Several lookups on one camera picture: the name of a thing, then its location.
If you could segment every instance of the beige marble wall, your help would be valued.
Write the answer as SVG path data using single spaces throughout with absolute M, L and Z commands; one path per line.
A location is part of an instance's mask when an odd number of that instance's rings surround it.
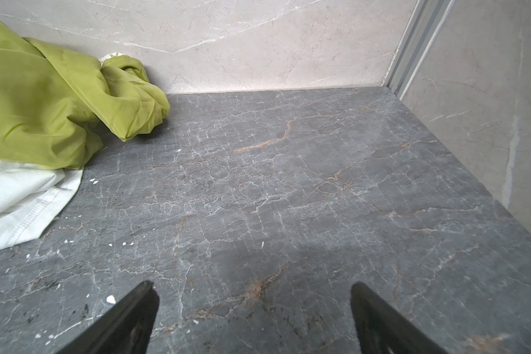
M 378 86 L 415 3 L 1 0 L 0 20 L 97 57 L 137 57 L 169 93 Z
M 531 232 L 531 0 L 457 0 L 403 102 Z

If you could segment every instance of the yellow-green garment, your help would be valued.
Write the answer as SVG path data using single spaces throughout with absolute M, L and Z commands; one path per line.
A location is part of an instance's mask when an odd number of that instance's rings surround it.
M 0 22 L 0 160 L 82 168 L 102 148 L 100 120 L 122 141 L 147 134 L 169 113 L 142 63 L 100 61 Z

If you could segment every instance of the gray marble floor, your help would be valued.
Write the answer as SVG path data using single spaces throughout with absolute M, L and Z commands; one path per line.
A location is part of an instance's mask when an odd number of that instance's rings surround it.
M 0 251 L 0 353 L 55 352 L 144 279 L 149 353 L 357 353 L 355 281 L 452 352 L 531 352 L 531 236 L 387 89 L 170 101 Z

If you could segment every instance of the white cloth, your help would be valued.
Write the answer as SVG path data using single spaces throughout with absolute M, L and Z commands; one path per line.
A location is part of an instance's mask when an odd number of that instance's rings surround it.
M 81 184 L 83 170 L 0 161 L 0 249 L 34 240 Z
M 107 60 L 107 59 L 114 58 L 114 57 L 119 57 L 120 55 L 126 55 L 126 54 L 120 53 L 120 52 L 106 54 L 105 56 L 103 56 L 102 58 L 99 59 L 100 60 L 100 64 L 103 64 L 104 61 Z

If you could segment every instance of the green fabric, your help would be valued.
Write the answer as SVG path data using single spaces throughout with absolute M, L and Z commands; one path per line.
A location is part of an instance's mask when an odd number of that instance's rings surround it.
M 100 120 L 122 141 L 169 113 L 142 64 L 23 39 L 0 22 L 0 160 L 82 168 L 102 148 Z

